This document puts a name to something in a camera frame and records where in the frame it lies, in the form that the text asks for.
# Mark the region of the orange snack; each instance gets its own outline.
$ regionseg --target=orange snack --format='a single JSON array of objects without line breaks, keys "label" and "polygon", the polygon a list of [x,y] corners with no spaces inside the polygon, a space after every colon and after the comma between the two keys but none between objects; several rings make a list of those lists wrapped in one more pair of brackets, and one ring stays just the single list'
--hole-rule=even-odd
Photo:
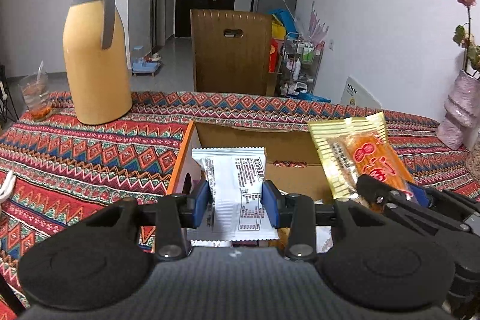
[{"label": "orange snack", "polygon": [[358,173],[368,174],[407,194],[414,195],[402,178],[402,166],[397,155],[377,132],[363,132],[345,136],[345,148],[351,155]]}]

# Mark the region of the metal rack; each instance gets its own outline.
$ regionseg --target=metal rack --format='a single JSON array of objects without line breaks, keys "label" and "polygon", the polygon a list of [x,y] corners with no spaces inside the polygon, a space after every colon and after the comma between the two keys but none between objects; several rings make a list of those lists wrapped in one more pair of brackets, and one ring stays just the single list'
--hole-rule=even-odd
[{"label": "metal rack", "polygon": [[[310,54],[306,53],[304,48],[313,48]],[[308,93],[312,93],[318,78],[318,71],[323,58],[325,43],[316,45],[315,43],[303,40],[298,33],[289,33],[285,36],[283,47],[280,52],[280,61],[278,62],[277,72],[279,72],[279,86],[286,83],[290,87],[292,83],[304,83]],[[301,62],[300,74],[294,79],[294,69],[297,60]]]}]

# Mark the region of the snack in box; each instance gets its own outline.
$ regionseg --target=snack in box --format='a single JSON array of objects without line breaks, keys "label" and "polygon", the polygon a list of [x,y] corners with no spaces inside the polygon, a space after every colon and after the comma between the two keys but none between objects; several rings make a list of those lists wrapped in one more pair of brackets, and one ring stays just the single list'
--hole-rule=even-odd
[{"label": "snack in box", "polygon": [[355,188],[357,179],[369,174],[414,199],[406,183],[414,182],[413,178],[388,144],[383,112],[310,122],[308,126],[334,198],[361,201]]}]

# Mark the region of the white snack packet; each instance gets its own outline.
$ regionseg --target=white snack packet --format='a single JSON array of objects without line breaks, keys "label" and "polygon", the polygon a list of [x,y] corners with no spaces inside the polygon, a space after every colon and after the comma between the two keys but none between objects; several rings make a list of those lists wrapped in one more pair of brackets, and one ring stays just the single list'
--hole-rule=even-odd
[{"label": "white snack packet", "polygon": [[264,148],[194,148],[193,159],[205,171],[213,203],[189,240],[275,240],[261,204],[265,177]]}]

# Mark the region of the gray handle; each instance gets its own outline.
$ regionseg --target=gray handle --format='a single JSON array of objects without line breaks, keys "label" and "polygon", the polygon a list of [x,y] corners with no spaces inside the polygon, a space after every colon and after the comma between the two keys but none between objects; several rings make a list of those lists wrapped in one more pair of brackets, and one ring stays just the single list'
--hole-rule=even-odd
[{"label": "gray handle", "polygon": [[115,11],[115,0],[103,0],[102,49],[109,49],[112,46]]}]

